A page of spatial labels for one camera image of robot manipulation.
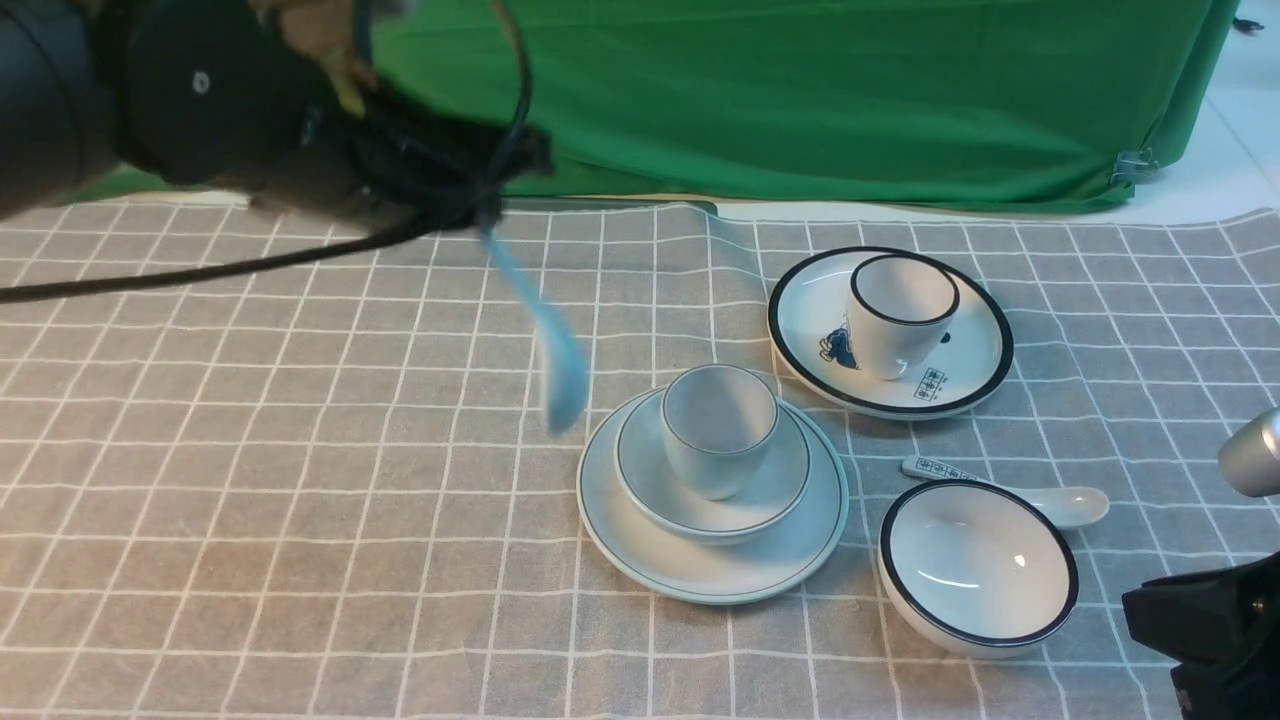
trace plate with black rim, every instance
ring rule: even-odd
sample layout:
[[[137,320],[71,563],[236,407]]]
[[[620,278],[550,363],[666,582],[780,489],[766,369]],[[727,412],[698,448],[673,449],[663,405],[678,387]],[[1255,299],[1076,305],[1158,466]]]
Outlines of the plate with black rim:
[[[854,268],[886,254],[929,263],[950,274],[960,290],[960,307],[942,342],[897,380],[859,370],[845,320]],[[769,296],[769,340],[814,392],[886,420],[936,420],[964,413],[1000,387],[1014,361],[1009,319],[986,290],[945,263],[891,247],[842,247],[787,270]]]

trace silver cylinder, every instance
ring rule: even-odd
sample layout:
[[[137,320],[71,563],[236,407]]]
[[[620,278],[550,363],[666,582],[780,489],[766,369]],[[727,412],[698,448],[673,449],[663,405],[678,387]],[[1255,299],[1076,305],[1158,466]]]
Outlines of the silver cylinder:
[[[1217,470],[1248,497],[1280,495],[1280,407],[1267,410],[1217,451]]]

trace ceramic spoon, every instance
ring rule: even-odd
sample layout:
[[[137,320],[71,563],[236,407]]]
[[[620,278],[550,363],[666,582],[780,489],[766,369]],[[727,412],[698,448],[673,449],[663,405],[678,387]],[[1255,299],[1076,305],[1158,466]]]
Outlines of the ceramic spoon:
[[[543,415],[547,429],[558,436],[573,427],[586,406],[586,361],[573,340],[573,331],[529,284],[498,240],[497,231],[483,228],[480,238],[498,272],[534,315],[543,359]]]
[[[959,468],[952,468],[946,462],[909,455],[902,460],[902,474],[925,480],[975,480],[991,483],[977,475],[970,475]],[[1073,530],[1092,525],[1106,516],[1111,509],[1107,495],[1097,488],[1068,487],[1050,489],[1019,489],[1005,488],[1018,497],[1032,503],[1061,530]]]

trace blue spoon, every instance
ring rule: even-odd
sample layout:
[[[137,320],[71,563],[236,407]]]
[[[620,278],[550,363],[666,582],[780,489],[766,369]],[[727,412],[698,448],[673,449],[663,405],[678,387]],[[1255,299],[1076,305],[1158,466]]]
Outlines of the blue spoon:
[[[577,348],[573,331],[554,309],[543,302],[534,286],[529,284],[520,266],[498,240],[493,225],[481,228],[480,242],[498,272],[534,315],[543,357],[543,416],[553,436],[562,434],[573,427],[586,406],[586,361]]]

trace ceramic cup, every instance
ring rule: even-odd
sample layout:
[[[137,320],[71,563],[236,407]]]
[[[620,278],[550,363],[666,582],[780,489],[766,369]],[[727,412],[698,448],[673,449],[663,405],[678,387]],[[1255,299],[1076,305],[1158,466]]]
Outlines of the ceramic cup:
[[[676,477],[708,500],[732,497],[760,464],[778,427],[769,386],[732,365],[703,365],[662,396],[662,443]]]
[[[896,380],[942,341],[960,307],[960,290],[924,258],[886,254],[854,268],[845,305],[858,368]]]

